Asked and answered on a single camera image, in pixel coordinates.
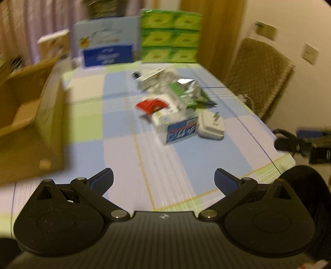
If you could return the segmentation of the dark noodle bowl pack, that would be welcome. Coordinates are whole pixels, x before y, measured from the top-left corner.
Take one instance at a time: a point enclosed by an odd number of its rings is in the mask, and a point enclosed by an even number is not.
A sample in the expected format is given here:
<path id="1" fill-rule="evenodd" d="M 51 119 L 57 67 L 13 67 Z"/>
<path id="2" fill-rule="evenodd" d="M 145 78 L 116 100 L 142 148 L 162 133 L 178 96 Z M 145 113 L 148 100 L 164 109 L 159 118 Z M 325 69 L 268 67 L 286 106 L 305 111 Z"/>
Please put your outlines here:
<path id="1" fill-rule="evenodd" d="M 123 17 L 125 15 L 127 0 L 83 0 L 90 19 L 106 17 Z"/>

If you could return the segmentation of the wall socket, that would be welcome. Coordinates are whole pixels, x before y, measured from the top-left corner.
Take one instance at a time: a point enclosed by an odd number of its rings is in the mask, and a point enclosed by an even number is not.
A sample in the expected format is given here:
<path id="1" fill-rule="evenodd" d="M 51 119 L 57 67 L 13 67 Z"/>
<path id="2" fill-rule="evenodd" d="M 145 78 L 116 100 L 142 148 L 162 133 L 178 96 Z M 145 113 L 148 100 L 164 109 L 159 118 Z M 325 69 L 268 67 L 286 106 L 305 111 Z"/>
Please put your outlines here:
<path id="1" fill-rule="evenodd" d="M 278 29 L 275 28 L 274 26 L 262 23 L 262 22 L 256 22 L 256 30 L 255 32 L 260 35 L 263 36 L 269 40 L 275 41 L 276 37 L 277 37 L 277 33 L 278 33 Z"/>

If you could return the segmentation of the red snack packet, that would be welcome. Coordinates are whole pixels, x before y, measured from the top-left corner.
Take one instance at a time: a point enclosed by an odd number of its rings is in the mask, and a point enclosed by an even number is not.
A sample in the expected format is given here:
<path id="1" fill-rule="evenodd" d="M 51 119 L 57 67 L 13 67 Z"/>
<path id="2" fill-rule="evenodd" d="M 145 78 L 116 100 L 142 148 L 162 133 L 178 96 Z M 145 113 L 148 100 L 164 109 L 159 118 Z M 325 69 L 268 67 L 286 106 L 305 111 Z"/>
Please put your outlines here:
<path id="1" fill-rule="evenodd" d="M 153 114 L 161 109 L 169 107 L 169 103 L 161 99 L 145 99 L 135 105 L 135 108 L 143 111 L 145 114 Z"/>

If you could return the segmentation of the green carton box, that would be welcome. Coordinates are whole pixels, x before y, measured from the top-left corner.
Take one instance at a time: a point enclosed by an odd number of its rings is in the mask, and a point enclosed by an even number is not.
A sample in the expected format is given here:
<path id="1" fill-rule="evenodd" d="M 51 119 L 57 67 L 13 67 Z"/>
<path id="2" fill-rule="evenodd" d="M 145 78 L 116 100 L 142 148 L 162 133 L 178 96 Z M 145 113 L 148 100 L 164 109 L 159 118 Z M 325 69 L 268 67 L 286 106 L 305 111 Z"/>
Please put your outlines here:
<path id="1" fill-rule="evenodd" d="M 184 120 L 168 125 L 164 144 L 174 143 L 195 135 L 197 124 L 198 115 L 194 109 L 187 109 Z"/>

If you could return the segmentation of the brown quilted chair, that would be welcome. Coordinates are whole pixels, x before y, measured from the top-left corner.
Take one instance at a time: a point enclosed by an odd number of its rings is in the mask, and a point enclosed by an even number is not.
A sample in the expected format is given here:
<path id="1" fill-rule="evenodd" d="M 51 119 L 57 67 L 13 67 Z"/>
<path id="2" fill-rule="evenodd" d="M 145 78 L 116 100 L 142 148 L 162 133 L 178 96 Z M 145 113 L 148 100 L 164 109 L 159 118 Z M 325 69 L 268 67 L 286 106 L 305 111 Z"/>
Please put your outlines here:
<path id="1" fill-rule="evenodd" d="M 252 38 L 241 41 L 225 84 L 235 95 L 251 101 L 252 111 L 266 121 L 285 91 L 295 65 L 271 45 Z"/>

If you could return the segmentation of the white medicine box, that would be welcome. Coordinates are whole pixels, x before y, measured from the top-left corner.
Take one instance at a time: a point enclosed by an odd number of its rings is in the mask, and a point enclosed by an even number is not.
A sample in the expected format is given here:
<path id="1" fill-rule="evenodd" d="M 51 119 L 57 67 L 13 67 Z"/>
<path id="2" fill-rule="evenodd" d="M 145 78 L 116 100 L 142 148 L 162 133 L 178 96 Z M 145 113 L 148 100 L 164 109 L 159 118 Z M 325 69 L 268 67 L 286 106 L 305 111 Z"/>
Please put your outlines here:
<path id="1" fill-rule="evenodd" d="M 168 104 L 168 107 L 154 112 L 151 116 L 155 131 L 159 135 L 167 132 L 168 125 L 185 119 L 186 106 L 180 99 L 168 94 L 155 95 L 154 97 Z"/>

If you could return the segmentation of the silver green foil bag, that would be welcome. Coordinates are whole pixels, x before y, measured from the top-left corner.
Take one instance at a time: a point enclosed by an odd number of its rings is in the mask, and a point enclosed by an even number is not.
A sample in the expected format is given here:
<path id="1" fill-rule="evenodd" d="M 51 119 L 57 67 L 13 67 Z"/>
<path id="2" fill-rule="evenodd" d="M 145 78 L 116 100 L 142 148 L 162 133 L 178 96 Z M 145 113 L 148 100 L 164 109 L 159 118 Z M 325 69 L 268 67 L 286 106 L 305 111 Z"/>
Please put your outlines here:
<path id="1" fill-rule="evenodd" d="M 168 88 L 186 108 L 197 109 L 201 105 L 215 107 L 217 104 L 205 93 L 200 84 L 190 78 L 179 78 L 168 84 Z"/>

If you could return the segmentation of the long white ointment box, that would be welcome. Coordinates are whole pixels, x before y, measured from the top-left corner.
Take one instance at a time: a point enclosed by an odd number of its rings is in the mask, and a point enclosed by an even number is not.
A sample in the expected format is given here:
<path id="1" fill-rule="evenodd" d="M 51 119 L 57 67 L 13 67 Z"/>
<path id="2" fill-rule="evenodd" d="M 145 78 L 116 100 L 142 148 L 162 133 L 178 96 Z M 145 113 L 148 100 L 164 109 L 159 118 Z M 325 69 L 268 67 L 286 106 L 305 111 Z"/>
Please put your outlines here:
<path id="1" fill-rule="evenodd" d="M 156 68 L 145 73 L 135 72 L 134 75 L 137 88 L 146 91 L 158 83 L 169 81 L 178 75 L 178 73 L 175 69 L 171 68 Z"/>

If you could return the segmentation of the purple curtain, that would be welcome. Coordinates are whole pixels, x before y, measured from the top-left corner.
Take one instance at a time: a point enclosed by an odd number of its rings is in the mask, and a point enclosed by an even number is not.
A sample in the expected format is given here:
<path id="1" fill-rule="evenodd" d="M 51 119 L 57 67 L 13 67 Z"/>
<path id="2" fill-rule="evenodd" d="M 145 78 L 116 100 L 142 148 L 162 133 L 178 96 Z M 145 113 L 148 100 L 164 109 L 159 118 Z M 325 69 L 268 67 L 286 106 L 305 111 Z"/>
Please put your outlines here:
<path id="1" fill-rule="evenodd" d="M 128 1 L 124 17 L 141 15 L 146 1 Z M 1 1 L 1 58 L 22 58 L 25 65 L 40 61 L 40 37 L 68 29 L 71 57 L 81 55 L 74 24 L 90 19 L 82 1 Z M 140 38 L 134 59 L 140 58 Z"/>

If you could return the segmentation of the dark blue milk box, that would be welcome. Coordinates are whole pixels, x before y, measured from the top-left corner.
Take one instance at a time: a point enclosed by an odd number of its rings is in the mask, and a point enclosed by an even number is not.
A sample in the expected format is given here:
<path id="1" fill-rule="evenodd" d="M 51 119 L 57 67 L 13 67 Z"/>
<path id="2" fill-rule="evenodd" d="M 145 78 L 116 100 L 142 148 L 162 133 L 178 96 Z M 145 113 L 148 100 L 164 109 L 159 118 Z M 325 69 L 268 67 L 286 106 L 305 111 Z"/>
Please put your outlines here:
<path id="1" fill-rule="evenodd" d="M 84 66 L 105 66 L 133 62 L 133 45 L 112 45 L 83 50 Z"/>

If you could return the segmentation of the green tissue pack bundle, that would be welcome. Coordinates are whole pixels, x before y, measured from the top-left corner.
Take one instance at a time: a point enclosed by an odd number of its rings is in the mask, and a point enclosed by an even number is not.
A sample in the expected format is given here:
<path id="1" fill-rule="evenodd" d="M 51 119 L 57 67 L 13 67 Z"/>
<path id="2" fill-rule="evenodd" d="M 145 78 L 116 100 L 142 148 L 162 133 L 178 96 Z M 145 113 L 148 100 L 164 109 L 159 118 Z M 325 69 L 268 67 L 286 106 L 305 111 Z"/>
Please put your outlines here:
<path id="1" fill-rule="evenodd" d="M 196 63 L 202 15 L 142 9 L 140 55 L 145 63 Z"/>

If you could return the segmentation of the white power adapter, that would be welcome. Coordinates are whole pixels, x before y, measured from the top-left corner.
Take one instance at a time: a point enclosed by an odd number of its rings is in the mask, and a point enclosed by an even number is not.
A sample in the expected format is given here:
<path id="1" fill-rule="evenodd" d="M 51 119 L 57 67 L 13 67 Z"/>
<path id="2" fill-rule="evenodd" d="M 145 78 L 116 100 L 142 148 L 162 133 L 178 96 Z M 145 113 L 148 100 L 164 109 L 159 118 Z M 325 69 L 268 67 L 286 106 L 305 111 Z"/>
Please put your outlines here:
<path id="1" fill-rule="evenodd" d="M 202 111 L 198 117 L 197 126 L 197 132 L 200 137 L 222 140 L 225 136 L 224 120 L 218 112 Z"/>

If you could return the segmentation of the large cardboard box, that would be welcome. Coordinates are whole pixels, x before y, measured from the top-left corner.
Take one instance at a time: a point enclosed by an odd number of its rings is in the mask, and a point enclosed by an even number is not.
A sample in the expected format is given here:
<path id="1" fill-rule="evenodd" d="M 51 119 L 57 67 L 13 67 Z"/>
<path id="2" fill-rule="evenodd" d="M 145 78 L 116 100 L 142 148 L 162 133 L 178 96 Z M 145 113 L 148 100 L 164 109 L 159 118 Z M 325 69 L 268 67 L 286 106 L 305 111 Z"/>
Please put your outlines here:
<path id="1" fill-rule="evenodd" d="M 63 169 L 64 95 L 57 57 L 1 82 L 1 185 Z"/>

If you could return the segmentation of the white product box with photo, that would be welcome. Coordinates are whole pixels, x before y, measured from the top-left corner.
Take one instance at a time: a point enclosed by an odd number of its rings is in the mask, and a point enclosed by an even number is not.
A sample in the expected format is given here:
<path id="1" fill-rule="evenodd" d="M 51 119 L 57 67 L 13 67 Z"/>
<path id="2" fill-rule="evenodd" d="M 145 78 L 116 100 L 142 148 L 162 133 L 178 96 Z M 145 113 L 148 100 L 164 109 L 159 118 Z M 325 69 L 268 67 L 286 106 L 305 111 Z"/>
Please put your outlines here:
<path id="1" fill-rule="evenodd" d="M 70 31 L 64 29 L 44 35 L 37 41 L 40 60 L 70 55 Z"/>

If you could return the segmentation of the light blue milk carton box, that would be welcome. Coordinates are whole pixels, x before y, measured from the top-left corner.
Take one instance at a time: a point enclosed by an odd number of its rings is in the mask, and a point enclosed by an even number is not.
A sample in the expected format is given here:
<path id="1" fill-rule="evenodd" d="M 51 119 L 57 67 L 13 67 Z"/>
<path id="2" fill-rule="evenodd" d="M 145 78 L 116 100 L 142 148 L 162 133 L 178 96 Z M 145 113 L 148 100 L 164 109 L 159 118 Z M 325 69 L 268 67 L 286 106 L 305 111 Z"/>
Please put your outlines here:
<path id="1" fill-rule="evenodd" d="M 112 45 L 133 45 L 134 52 L 140 38 L 140 18 L 113 17 L 97 20 L 84 20 L 74 24 L 74 33 L 81 56 L 83 50 Z"/>

